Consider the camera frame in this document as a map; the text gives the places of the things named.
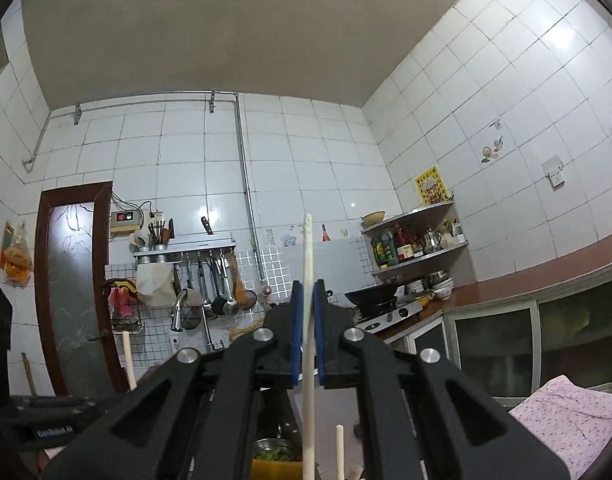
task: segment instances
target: corner shelf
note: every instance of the corner shelf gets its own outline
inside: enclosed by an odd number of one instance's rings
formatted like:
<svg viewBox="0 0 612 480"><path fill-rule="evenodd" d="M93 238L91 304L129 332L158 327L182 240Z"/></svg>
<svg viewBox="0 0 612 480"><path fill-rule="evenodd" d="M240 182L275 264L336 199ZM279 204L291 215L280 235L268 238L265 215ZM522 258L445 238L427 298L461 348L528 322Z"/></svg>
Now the corner shelf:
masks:
<svg viewBox="0 0 612 480"><path fill-rule="evenodd" d="M388 218L384 220L383 222L379 222L378 224L371 225L370 227L367 227L366 229L361 231L361 233L368 234L368 233L376 232L380 229L384 229L386 227L393 226L394 224L397 224L400 222L406 223L412 220L413 217L415 218L415 221L419 221L420 224L432 224L434 222L429 221L429 220L433 218L443 219L445 217L445 214L448 212L448 209L451 208L452 205L454 205L454 201L452 200L447 200L445 202L438 202L436 204L424 205L416 209L413 209L412 211L409 211L408 213L393 216L392 218Z"/></svg>
<svg viewBox="0 0 612 480"><path fill-rule="evenodd" d="M411 267L414 267L417 264L420 264L422 262L427 262L428 260L431 260L433 258L440 258L441 256L444 256L445 254L452 253L452 251L456 251L457 249L461 249L462 247L466 247L467 245L468 245L468 241L462 242L453 247L449 247L448 249L442 249L441 251L436 251L436 253L425 254L424 256L421 256L420 258L414 258L402 264L397 264L395 266L388 267L387 269L374 270L372 272L372 275L376 276L377 278L381 280L384 278L390 278L391 276L401 274L401 272L403 271L410 270Z"/></svg>

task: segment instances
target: metal screw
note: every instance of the metal screw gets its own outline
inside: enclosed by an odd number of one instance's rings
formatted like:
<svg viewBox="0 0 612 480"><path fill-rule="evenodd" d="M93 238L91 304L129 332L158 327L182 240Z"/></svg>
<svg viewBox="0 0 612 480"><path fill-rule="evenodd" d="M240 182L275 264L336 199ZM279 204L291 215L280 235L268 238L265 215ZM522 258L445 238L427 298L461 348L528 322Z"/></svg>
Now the metal screw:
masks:
<svg viewBox="0 0 612 480"><path fill-rule="evenodd" d="M419 356L421 357L424 363L436 363L439 361L441 355L434 348L424 348L419 352Z"/></svg>
<svg viewBox="0 0 612 480"><path fill-rule="evenodd" d="M262 326L253 332L253 338L255 341L265 343L266 341L270 341L270 339L273 337L275 337L275 333L265 326Z"/></svg>
<svg viewBox="0 0 612 480"><path fill-rule="evenodd" d="M357 327L347 328L343 331L343 337L348 341L352 341L353 343L361 341L365 336L366 334L364 331Z"/></svg>
<svg viewBox="0 0 612 480"><path fill-rule="evenodd" d="M182 348L177 352L177 361L189 365L199 359L199 352L194 348Z"/></svg>

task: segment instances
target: door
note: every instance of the door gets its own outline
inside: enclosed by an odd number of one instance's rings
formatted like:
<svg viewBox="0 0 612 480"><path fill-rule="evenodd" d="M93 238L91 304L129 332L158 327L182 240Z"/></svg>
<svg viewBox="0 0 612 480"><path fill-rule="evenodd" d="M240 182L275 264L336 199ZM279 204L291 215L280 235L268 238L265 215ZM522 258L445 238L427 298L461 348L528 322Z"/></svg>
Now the door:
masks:
<svg viewBox="0 0 612 480"><path fill-rule="evenodd" d="M536 389L540 342L534 301L449 314L455 361L492 397L517 404Z"/></svg>
<svg viewBox="0 0 612 480"><path fill-rule="evenodd" d="M424 348L434 348L443 357L449 358L443 316L439 316L422 329L409 334L407 342L408 349L413 354L419 353Z"/></svg>
<svg viewBox="0 0 612 480"><path fill-rule="evenodd" d="M612 280L540 301L540 384L565 375L577 386L612 388Z"/></svg>
<svg viewBox="0 0 612 480"><path fill-rule="evenodd" d="M39 334L55 395L107 397L128 390L101 289L111 196L111 182L41 194L34 278Z"/></svg>

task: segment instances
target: wall-mounted shelf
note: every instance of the wall-mounted shelf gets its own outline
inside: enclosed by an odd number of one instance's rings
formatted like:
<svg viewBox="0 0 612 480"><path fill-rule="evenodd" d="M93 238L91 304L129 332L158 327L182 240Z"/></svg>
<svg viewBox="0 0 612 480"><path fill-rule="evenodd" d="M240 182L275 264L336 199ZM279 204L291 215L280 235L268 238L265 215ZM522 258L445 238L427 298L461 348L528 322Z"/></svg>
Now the wall-mounted shelf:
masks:
<svg viewBox="0 0 612 480"><path fill-rule="evenodd" d="M450 209L452 205L454 205L454 202L452 200L448 200L446 202L438 202L436 204L424 205L413 209L408 213L385 219L383 222L379 222L378 224L372 225L361 232L362 234L376 234L377 231L383 230L387 227L391 227L398 223L411 224L412 222L414 222L422 228L426 225L437 224L438 222L443 220L443 218L445 218L446 213L448 213L448 209Z"/></svg>
<svg viewBox="0 0 612 480"><path fill-rule="evenodd" d="M387 269L374 270L372 272L373 276L377 276L379 279L390 278L391 276L396 276L398 274L402 274L403 272L410 272L411 268L419 265L423 262L427 262L428 260L434 260L436 258L441 258L442 256L446 256L446 254L452 253L452 251L456 251L463 247L466 247L468 242L462 242L453 247L449 247L448 249L442 249L441 251L436 251L436 253L425 254L420 258L414 258L407 262L403 262L402 264L398 264L392 267L388 267Z"/></svg>

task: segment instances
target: wooden stick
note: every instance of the wooden stick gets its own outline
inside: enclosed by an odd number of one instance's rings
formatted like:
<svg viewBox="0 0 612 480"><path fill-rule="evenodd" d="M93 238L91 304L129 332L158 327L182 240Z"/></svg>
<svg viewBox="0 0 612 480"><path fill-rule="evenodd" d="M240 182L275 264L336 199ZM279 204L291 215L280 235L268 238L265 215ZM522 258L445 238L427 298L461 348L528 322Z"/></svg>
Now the wooden stick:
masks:
<svg viewBox="0 0 612 480"><path fill-rule="evenodd" d="M345 480L343 472L343 426L337 424L337 480Z"/></svg>
<svg viewBox="0 0 612 480"><path fill-rule="evenodd" d="M128 374L128 384L130 389L137 388L137 380L135 379L135 367L132 364L132 349L130 348L130 332L124 330L121 332L123 338L123 354L126 356L126 373Z"/></svg>
<svg viewBox="0 0 612 480"><path fill-rule="evenodd" d="M303 480L315 480L315 323L312 289L315 284L312 254L312 216L304 218L304 318L301 373L303 388Z"/></svg>
<svg viewBox="0 0 612 480"><path fill-rule="evenodd" d="M30 394L33 397L37 396L37 388L34 386L34 378L32 377L32 369L30 368L30 361L25 352L22 352L23 369L26 372L26 379L28 379L28 386L30 387Z"/></svg>

